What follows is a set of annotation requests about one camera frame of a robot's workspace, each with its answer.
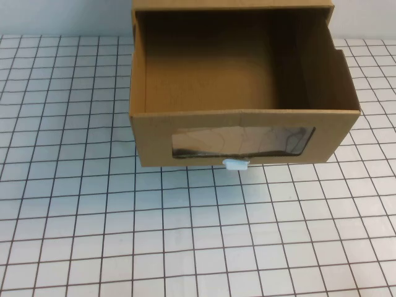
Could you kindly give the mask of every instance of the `box front panel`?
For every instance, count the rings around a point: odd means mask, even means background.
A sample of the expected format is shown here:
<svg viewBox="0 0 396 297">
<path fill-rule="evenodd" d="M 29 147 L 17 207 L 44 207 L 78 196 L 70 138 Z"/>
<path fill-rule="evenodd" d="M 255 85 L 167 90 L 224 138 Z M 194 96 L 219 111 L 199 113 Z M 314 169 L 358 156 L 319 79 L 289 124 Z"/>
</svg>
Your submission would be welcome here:
<svg viewBox="0 0 396 297">
<path fill-rule="evenodd" d="M 325 162 L 358 111 L 247 111 L 134 117 L 143 166 Z"/>
</svg>

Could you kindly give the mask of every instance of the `grid paper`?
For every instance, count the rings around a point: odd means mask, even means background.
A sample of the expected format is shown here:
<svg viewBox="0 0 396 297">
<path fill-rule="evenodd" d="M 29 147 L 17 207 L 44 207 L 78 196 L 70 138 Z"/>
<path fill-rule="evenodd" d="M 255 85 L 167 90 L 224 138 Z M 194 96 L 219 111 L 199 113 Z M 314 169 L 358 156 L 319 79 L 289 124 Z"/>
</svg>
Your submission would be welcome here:
<svg viewBox="0 0 396 297">
<path fill-rule="evenodd" d="M 1 297 L 396 297 L 396 41 L 335 45 L 342 145 L 237 172 L 141 167 L 132 38 L 0 35 Z"/>
</svg>

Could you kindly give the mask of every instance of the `drawer pull tab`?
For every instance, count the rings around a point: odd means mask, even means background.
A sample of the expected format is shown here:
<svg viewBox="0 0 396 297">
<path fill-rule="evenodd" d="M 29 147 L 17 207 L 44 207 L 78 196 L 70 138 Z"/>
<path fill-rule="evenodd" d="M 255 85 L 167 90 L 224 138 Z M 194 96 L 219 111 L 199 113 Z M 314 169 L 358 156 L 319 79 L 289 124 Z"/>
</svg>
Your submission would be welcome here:
<svg viewBox="0 0 396 297">
<path fill-rule="evenodd" d="M 250 161 L 225 159 L 223 164 L 227 170 L 248 170 Z"/>
</svg>

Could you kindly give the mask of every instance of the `open cardboard box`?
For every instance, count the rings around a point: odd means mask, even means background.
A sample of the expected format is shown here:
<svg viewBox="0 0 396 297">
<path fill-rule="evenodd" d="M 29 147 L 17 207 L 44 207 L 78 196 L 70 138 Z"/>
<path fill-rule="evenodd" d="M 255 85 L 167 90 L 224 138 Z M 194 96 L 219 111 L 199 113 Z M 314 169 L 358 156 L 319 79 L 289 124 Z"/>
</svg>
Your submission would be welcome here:
<svg viewBox="0 0 396 297">
<path fill-rule="evenodd" d="M 134 0 L 129 113 L 142 165 L 326 161 L 360 115 L 332 10 L 329 0 Z"/>
</svg>

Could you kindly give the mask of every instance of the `box top edge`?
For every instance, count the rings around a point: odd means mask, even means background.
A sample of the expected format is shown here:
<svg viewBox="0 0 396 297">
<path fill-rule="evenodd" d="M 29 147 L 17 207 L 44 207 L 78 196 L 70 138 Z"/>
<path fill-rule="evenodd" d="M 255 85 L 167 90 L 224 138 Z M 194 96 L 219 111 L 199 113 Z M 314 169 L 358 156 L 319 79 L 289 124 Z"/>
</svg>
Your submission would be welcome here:
<svg viewBox="0 0 396 297">
<path fill-rule="evenodd" d="M 135 11 L 333 8 L 331 0 L 133 0 Z"/>
<path fill-rule="evenodd" d="M 360 116 L 360 110 L 213 110 L 213 111 L 174 111 L 166 113 L 130 113 L 132 118 L 160 118 L 167 116 L 200 116 L 231 114 L 344 114 Z"/>
</svg>

